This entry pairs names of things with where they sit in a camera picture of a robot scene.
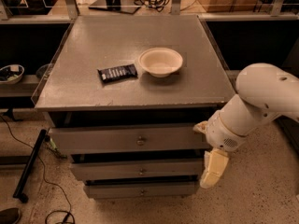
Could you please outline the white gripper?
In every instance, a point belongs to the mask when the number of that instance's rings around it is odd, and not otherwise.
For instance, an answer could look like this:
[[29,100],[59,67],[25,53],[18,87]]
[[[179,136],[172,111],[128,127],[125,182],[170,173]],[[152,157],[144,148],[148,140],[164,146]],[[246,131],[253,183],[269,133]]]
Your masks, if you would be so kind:
[[205,170],[200,178],[200,186],[204,189],[214,187],[221,179],[229,161],[227,152],[238,149],[245,141],[245,136],[233,133],[221,119],[217,110],[208,121],[201,121],[192,128],[196,133],[204,133],[207,142],[213,147],[204,156]]

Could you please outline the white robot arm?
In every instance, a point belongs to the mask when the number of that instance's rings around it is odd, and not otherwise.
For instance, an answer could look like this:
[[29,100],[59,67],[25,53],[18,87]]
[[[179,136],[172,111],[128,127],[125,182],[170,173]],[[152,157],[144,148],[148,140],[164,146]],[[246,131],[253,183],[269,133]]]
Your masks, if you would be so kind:
[[254,63],[237,76],[236,94],[207,121],[193,126],[212,146],[204,156],[200,178],[204,189],[217,184],[229,153],[245,143],[250,132],[281,116],[299,120],[299,79],[269,63]]

